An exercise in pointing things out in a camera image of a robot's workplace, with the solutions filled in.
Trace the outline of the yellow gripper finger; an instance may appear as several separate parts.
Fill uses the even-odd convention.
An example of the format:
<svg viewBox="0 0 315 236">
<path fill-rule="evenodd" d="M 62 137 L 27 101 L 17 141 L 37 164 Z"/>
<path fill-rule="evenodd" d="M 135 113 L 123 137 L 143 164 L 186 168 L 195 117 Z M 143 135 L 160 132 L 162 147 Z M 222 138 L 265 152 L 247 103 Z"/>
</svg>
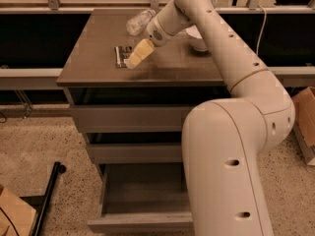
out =
<svg viewBox="0 0 315 236">
<path fill-rule="evenodd" d="M 128 69 L 136 68 L 142 61 L 150 56 L 155 50 L 153 42 L 148 39 L 142 39 L 134 48 L 129 58 L 126 60 L 126 66 Z"/>
</svg>

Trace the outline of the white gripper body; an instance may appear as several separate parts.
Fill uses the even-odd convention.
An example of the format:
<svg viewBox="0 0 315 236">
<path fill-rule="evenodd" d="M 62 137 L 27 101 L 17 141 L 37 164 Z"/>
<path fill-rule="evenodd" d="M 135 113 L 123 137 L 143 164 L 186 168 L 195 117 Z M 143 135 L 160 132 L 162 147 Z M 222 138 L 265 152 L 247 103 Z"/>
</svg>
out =
<svg viewBox="0 0 315 236">
<path fill-rule="evenodd" d="M 145 34 L 155 47 L 165 46 L 171 40 L 171 35 L 167 31 L 167 25 L 159 17 L 154 17 L 149 22 Z"/>
</svg>

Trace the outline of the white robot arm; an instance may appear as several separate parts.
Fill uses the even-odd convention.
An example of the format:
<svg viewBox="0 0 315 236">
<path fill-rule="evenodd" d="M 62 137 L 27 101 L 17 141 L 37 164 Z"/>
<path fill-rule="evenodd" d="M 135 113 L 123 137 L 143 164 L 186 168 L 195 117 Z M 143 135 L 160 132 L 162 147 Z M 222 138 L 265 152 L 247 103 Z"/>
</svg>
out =
<svg viewBox="0 0 315 236">
<path fill-rule="evenodd" d="M 182 160 L 195 236 L 274 236 L 257 156 L 287 137 L 294 104 L 218 14 L 214 1 L 171 0 L 126 64 L 135 68 L 181 30 L 197 27 L 230 97 L 199 104 L 183 124 Z"/>
</svg>

